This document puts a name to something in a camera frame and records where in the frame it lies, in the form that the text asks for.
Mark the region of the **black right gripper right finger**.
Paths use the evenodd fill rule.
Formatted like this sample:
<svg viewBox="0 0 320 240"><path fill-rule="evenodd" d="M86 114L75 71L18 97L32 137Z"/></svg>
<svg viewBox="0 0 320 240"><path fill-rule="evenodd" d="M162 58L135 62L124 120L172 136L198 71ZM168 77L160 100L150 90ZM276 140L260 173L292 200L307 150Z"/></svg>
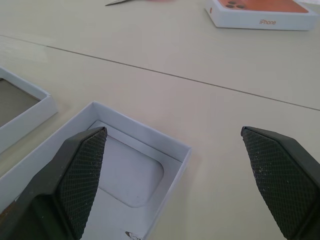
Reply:
<svg viewBox="0 0 320 240"><path fill-rule="evenodd" d="M320 163L294 138L241 129L257 188L287 240L320 240Z"/></svg>

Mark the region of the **white box with orange phone print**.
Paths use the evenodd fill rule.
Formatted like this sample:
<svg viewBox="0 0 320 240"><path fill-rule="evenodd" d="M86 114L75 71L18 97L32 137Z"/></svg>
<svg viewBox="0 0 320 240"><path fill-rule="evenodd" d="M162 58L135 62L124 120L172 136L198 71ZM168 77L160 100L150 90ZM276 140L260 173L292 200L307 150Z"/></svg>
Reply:
<svg viewBox="0 0 320 240"><path fill-rule="evenodd" d="M309 31L319 19L296 0L206 0L204 9L217 28Z"/></svg>

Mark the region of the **red-handled scissors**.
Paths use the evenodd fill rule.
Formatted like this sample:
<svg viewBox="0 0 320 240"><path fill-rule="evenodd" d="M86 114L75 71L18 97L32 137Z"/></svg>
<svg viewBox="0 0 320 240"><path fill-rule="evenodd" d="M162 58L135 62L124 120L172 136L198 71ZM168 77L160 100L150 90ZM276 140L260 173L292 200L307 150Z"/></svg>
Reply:
<svg viewBox="0 0 320 240"><path fill-rule="evenodd" d="M132 2L132 1L147 1L147 2L152 2L152 3L168 3L168 2L175 1L175 0L115 0L113 2L106 4L105 6L108 7L108 6L123 4L123 3L127 3L127 2Z"/></svg>

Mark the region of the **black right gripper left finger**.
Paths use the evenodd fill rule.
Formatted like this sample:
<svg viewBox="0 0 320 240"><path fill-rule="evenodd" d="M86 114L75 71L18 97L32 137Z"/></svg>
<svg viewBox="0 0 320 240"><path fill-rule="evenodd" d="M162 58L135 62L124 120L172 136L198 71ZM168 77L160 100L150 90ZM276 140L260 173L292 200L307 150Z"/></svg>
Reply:
<svg viewBox="0 0 320 240"><path fill-rule="evenodd" d="M80 240L97 193L106 127L66 139L0 223L0 240Z"/></svg>

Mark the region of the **white phone box tray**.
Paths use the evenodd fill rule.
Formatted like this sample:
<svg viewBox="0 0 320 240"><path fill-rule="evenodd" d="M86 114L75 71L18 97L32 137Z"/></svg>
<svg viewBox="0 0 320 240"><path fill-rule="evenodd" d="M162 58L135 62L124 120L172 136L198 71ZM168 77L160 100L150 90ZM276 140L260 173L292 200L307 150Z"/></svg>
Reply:
<svg viewBox="0 0 320 240"><path fill-rule="evenodd" d="M179 181L191 148L98 102L92 102L0 177L0 223L63 142L107 129L99 183L80 240L146 240Z"/></svg>

